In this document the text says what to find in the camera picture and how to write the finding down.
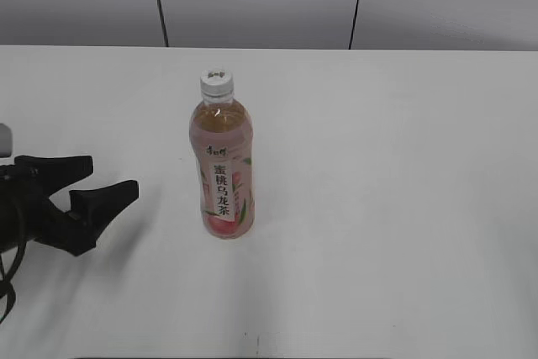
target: robotic arm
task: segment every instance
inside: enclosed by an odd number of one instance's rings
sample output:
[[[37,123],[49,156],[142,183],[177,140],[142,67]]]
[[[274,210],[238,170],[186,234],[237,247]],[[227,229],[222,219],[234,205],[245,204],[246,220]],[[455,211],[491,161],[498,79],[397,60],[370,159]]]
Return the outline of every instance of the robotic arm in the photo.
[[[0,157],[11,156],[12,148],[11,131],[0,124]],[[80,256],[94,248],[110,222],[138,198],[138,183],[131,180],[92,191],[70,191],[71,210],[65,213],[49,200],[92,173],[90,156],[18,156],[14,164],[0,166],[0,299],[8,300],[0,323],[15,304],[11,281],[28,241]],[[1,257],[12,248],[17,248],[17,254],[6,272]]]

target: plastic bottle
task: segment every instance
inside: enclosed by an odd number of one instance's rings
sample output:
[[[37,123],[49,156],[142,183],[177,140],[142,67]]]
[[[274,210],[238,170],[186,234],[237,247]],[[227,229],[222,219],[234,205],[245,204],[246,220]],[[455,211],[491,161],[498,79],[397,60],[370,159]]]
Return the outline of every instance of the plastic bottle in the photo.
[[[234,80],[224,69],[200,77],[203,101],[194,109],[189,135],[198,161],[201,212],[209,233],[243,235],[254,222],[251,117],[234,99]]]

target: table surface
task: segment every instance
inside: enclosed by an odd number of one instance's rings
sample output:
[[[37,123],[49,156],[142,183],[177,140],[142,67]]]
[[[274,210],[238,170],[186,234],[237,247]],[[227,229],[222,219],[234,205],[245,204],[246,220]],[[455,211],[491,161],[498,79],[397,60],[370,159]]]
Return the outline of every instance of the table surface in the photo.
[[[198,212],[211,66],[255,128],[238,240]],[[96,250],[29,245],[2,357],[538,357],[537,79],[538,53],[0,47],[15,155],[140,182]]]

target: white bottle cap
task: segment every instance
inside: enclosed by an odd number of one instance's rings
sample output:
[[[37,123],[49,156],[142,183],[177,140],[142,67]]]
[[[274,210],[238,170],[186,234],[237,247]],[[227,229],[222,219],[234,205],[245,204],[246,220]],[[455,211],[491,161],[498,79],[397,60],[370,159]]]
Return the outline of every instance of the white bottle cap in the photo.
[[[0,157],[10,157],[13,151],[13,137],[11,130],[4,125],[0,124]]]
[[[210,103],[225,103],[234,96],[234,78],[225,69],[210,69],[200,76],[202,97]]]

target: black cable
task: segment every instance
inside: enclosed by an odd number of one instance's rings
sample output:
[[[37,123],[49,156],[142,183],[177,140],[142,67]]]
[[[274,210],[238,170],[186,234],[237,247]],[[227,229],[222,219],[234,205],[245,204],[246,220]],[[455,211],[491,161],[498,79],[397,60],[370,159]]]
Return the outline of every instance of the black cable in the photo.
[[[161,0],[157,0],[157,8],[159,9],[159,19],[161,20],[162,36],[165,40],[165,47],[168,48],[168,33],[166,32],[165,14],[162,12]]]
[[[2,267],[2,281],[0,281],[0,298],[3,298],[4,296],[7,296],[8,303],[6,304],[6,309],[4,311],[4,314],[2,317],[0,317],[0,324],[8,317],[9,313],[13,309],[15,305],[15,301],[17,300],[17,295],[15,294],[15,289],[13,288],[13,285],[11,284],[11,280],[13,279],[13,276],[15,275],[15,272],[17,272],[18,268],[20,267],[21,262],[24,258],[24,253],[26,252],[26,220],[24,219],[24,213],[23,209],[20,206],[20,203],[13,198],[9,199],[9,202],[13,205],[17,212],[17,219],[18,219],[18,244],[17,244],[17,253],[15,254],[15,258],[13,259],[13,263],[11,264],[11,267],[9,268],[8,273],[4,272],[3,268],[3,261],[1,261],[1,255],[0,255],[0,267]]]
[[[359,1],[360,0],[356,0],[356,3],[355,3],[355,14],[353,15],[353,26],[351,27],[350,44],[347,47],[348,50],[350,50],[351,46],[353,45],[353,36],[355,35],[356,16],[357,16],[357,12],[359,11]]]
[[[6,270],[3,269],[3,259],[2,259],[2,254],[0,254],[0,275],[2,275],[2,279],[5,279],[5,277],[6,277]]]
[[[13,205],[15,210],[17,211],[17,219],[18,219],[18,243],[17,243],[17,254],[15,254],[15,258],[13,259],[13,264],[11,264],[11,267],[9,268],[8,273],[3,278],[3,280],[7,282],[11,282],[13,279],[13,276],[15,275],[15,272],[20,267],[21,262],[24,258],[24,253],[26,252],[26,220],[24,219],[23,210],[20,206],[20,203],[10,198],[9,202]]]

